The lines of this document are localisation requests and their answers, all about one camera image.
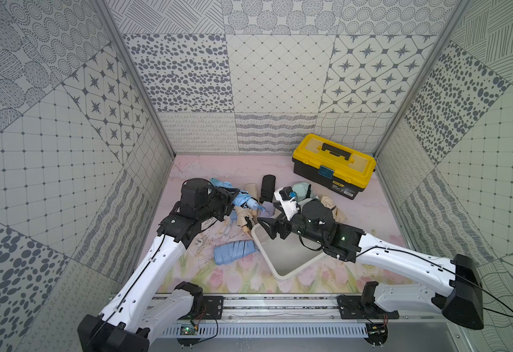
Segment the beige umbrella wooden handle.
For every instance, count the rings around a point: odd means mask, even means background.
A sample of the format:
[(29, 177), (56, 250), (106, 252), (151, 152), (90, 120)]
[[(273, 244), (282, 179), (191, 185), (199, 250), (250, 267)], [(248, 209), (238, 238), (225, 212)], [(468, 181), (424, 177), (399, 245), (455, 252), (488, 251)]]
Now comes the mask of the beige umbrella wooden handle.
[(253, 226), (256, 224), (257, 211), (239, 206), (235, 206), (234, 210), (237, 214), (237, 225), (242, 228), (244, 233), (250, 235)]

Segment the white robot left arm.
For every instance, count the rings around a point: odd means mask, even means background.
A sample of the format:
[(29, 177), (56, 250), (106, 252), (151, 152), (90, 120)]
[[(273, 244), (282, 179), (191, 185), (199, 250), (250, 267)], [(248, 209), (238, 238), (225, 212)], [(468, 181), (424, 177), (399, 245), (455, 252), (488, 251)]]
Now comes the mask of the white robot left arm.
[(205, 221), (223, 221), (234, 210), (239, 189), (218, 187), (209, 180), (186, 180), (181, 198), (161, 221), (146, 256), (123, 288), (99, 315), (86, 315), (77, 328), (83, 351), (147, 351), (180, 318), (195, 320), (206, 314), (201, 287), (181, 282), (157, 306), (149, 304), (175, 262)]

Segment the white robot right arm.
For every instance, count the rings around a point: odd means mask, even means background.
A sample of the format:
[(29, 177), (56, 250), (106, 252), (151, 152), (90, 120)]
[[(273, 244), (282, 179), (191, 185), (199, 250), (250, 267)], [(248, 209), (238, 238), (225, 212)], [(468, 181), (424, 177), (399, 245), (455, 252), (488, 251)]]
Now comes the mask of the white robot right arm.
[(337, 222), (331, 209), (317, 199), (304, 205), (281, 201), (275, 208), (280, 212), (276, 217), (258, 219), (271, 239), (296, 235), (318, 243), (320, 251), (339, 261), (373, 265), (413, 280), (411, 285), (371, 281), (358, 299), (340, 296), (340, 308), (350, 315), (387, 321), (397, 319), (401, 310), (436, 312), (458, 326), (484, 328), (483, 289), (471, 258), (437, 258), (395, 246)]

